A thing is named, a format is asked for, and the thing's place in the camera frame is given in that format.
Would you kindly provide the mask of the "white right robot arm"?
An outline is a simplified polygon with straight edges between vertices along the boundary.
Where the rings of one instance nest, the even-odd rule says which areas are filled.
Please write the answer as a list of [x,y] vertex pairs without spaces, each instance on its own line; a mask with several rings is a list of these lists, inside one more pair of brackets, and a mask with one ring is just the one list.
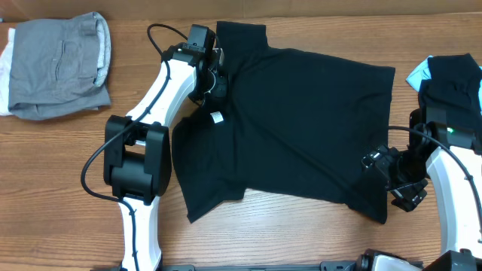
[[481,268],[481,143],[474,129],[449,123],[444,109],[422,107],[410,114],[409,145],[398,151],[380,145],[366,154],[366,177],[382,181],[392,204],[413,211],[436,193],[441,255],[428,270]]

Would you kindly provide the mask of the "black t-shirt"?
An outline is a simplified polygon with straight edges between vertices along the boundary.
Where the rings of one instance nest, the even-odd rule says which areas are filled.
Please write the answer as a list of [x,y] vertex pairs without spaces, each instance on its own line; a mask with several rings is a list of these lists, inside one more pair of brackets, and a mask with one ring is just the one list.
[[386,183],[361,164],[388,141],[395,69],[274,48],[266,31],[218,22],[227,97],[172,132],[189,221],[254,189],[341,203],[385,223]]

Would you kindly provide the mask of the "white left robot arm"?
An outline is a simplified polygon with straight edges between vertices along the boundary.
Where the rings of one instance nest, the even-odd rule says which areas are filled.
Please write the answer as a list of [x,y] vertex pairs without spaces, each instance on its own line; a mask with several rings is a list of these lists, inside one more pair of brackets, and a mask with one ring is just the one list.
[[120,270],[162,267],[158,212],[172,173],[169,127],[186,99],[225,96],[223,57],[216,34],[192,25],[183,42],[161,53],[160,72],[141,102],[124,117],[110,116],[105,125],[103,178],[123,219]]

